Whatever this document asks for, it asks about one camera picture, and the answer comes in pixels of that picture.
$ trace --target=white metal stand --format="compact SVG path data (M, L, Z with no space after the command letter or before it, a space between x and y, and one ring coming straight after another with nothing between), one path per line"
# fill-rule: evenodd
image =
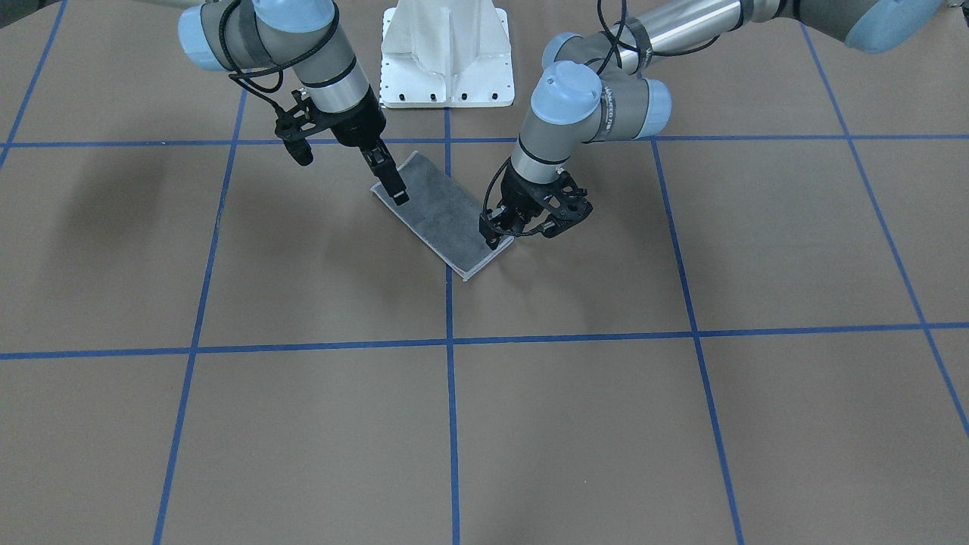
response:
M491 0L399 0L384 12L387 108L485 108L515 100L508 14Z

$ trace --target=brown floor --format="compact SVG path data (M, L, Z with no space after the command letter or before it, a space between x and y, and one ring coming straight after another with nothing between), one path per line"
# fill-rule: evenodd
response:
M393 4L340 5L371 81ZM479 197L545 43L598 27L496 4L516 104L385 134ZM666 131L581 148L595 213L468 283L177 20L0 30L0 543L969 541L956 11L879 56L783 20L651 67Z

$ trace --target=silver arm segment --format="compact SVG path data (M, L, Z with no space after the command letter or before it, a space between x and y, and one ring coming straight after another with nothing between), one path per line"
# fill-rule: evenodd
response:
M659 81L633 76L654 58L676 55L747 23L778 17L799 20L850 48L881 52L915 34L942 4L943 0L672 0L614 25L611 35L556 36L543 54L546 70L502 177L501 201L495 210L482 214L485 241L494 248L504 235L521 235L544 211L549 216L538 232L551 238L591 212L584 190L565 171L566 162L579 144L638 140L665 128L672 113L668 89ZM618 52L619 60L603 66L611 50ZM552 204L563 199L571 199L568 209ZM570 213L575 212L572 208L584 215Z
M329 129L357 147L394 202L408 201L403 179L380 136L387 119L340 26L332 0L223 0L186 10L178 22L185 53L200 67L231 70L230 78L270 103L276 136L302 166L313 161L306 139ZM302 89L297 105L283 109L270 97L278 89L252 82L292 67ZM244 69L263 69L244 74Z

